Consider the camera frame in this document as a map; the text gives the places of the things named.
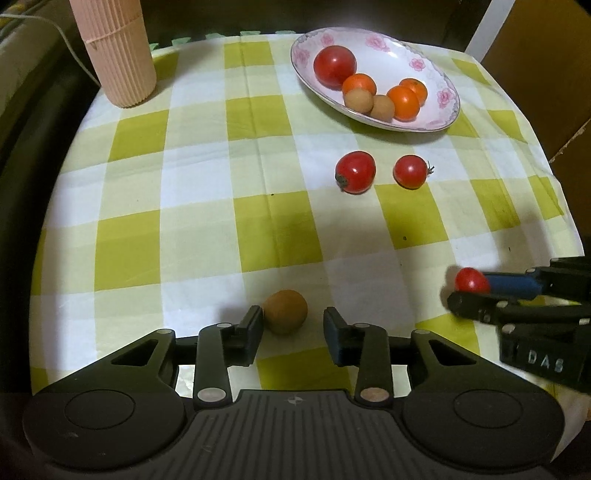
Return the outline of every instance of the tomato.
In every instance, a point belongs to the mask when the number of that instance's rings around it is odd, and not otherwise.
[[[482,272],[475,268],[462,268],[456,275],[455,287],[457,291],[471,291],[473,293],[490,293],[491,285]]]
[[[423,82],[417,79],[404,79],[400,81],[399,85],[410,88],[415,93],[415,95],[417,95],[419,104],[421,106],[425,105],[428,92],[427,87]]]
[[[375,95],[378,91],[374,80],[369,75],[364,73],[356,73],[355,75],[348,77],[343,83],[341,90],[343,91],[343,95],[346,95],[354,88],[362,88],[363,90],[367,90],[372,95]]]
[[[394,104],[394,118],[403,122],[414,120],[421,105],[417,95],[407,87],[396,85],[390,88],[386,94]]]
[[[427,176],[431,173],[433,173],[433,167],[428,166],[421,157],[416,155],[400,157],[392,171],[394,180],[401,187],[411,190],[415,190],[425,183]]]
[[[331,45],[314,59],[314,73],[325,87],[340,89],[343,82],[357,71],[357,60],[348,48]]]
[[[335,180],[347,193],[363,193],[375,178],[374,158],[366,152],[347,153],[336,164]]]

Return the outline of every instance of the floral plate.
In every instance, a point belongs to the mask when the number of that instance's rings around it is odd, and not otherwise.
[[[378,94],[385,95],[404,78],[416,78],[427,86],[427,102],[411,122],[382,122],[345,107],[339,90],[331,90],[316,79],[316,55],[329,45],[342,45],[357,59],[357,72],[374,79]],[[332,27],[314,30],[291,46],[291,63],[301,81],[348,117],[386,130],[435,132],[449,127],[460,112],[460,98],[451,80],[419,51],[394,38],[360,28]]]

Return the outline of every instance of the small orange fruit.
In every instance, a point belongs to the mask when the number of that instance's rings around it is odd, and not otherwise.
[[[364,73],[355,73],[343,82],[343,95],[346,95],[354,88],[362,88],[363,90],[367,90],[372,95],[375,95],[378,91],[378,88],[375,86],[375,82],[372,80],[372,78]]]
[[[394,104],[394,118],[403,122],[414,120],[421,106],[417,95],[407,87],[396,85],[386,94]]]
[[[404,79],[399,83],[399,85],[410,88],[417,95],[419,104],[421,106],[425,105],[428,92],[427,87],[425,87],[423,82],[417,79]]]

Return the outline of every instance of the ribbed black surface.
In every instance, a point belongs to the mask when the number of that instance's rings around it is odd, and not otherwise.
[[[54,471],[64,480],[81,473]],[[536,468],[478,475],[418,451],[385,411],[353,405],[340,391],[244,391],[232,406],[202,411],[162,455],[100,480],[550,480]]]

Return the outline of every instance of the pink vase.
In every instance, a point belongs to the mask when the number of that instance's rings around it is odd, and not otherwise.
[[[139,0],[70,0],[107,98],[118,107],[145,100],[156,86]]]

